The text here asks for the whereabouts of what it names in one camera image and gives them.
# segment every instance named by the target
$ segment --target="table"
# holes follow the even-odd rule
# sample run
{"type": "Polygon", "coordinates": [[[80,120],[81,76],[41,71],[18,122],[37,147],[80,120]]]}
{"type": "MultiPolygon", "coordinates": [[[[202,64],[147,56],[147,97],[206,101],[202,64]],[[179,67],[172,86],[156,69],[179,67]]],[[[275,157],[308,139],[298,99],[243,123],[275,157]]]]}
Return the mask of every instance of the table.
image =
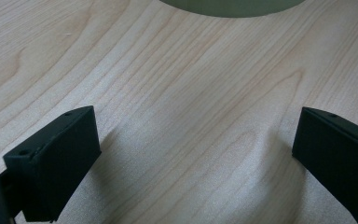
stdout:
{"type": "Polygon", "coordinates": [[[158,0],[1,0],[0,172],[83,105],[103,154],[57,223],[355,223],[291,147],[302,106],[358,124],[358,1],[222,19],[158,0]]]}

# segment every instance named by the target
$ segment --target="wood grain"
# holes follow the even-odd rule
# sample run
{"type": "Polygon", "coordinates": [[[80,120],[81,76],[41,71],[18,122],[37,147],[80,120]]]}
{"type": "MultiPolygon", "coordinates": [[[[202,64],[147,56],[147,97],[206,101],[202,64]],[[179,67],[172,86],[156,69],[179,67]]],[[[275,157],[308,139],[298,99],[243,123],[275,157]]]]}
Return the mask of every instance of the wood grain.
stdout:
{"type": "Polygon", "coordinates": [[[303,105],[358,124],[358,1],[251,19],[0,1],[0,172],[82,105],[103,155],[58,223],[355,223],[291,146],[303,105]]]}

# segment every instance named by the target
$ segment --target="wooden table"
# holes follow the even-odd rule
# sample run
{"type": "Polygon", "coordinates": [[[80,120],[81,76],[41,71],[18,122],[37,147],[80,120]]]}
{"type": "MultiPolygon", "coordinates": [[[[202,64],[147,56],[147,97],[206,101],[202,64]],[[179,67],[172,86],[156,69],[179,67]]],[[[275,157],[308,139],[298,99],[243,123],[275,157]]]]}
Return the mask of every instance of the wooden table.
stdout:
{"type": "Polygon", "coordinates": [[[355,223],[291,147],[304,105],[358,124],[358,0],[236,20],[158,0],[0,1],[0,172],[83,105],[103,154],[58,223],[355,223]]]}

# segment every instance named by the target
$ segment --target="green object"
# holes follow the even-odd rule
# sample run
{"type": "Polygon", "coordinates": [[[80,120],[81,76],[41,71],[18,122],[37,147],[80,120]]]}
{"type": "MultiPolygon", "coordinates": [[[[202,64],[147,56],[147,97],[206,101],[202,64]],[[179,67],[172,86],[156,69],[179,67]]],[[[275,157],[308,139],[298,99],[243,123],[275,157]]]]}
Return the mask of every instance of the green object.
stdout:
{"type": "Polygon", "coordinates": [[[215,17],[256,17],[283,11],[304,0],[161,0],[173,7],[215,17]]]}

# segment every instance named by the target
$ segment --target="green round object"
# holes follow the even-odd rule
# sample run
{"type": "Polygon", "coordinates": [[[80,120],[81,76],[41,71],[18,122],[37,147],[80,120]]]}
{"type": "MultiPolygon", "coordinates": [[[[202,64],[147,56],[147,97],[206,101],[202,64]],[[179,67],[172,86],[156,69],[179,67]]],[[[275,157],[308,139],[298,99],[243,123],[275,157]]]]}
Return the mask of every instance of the green round object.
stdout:
{"type": "Polygon", "coordinates": [[[243,18],[264,16],[294,7],[304,0],[161,0],[173,7],[207,16],[243,18]]]}

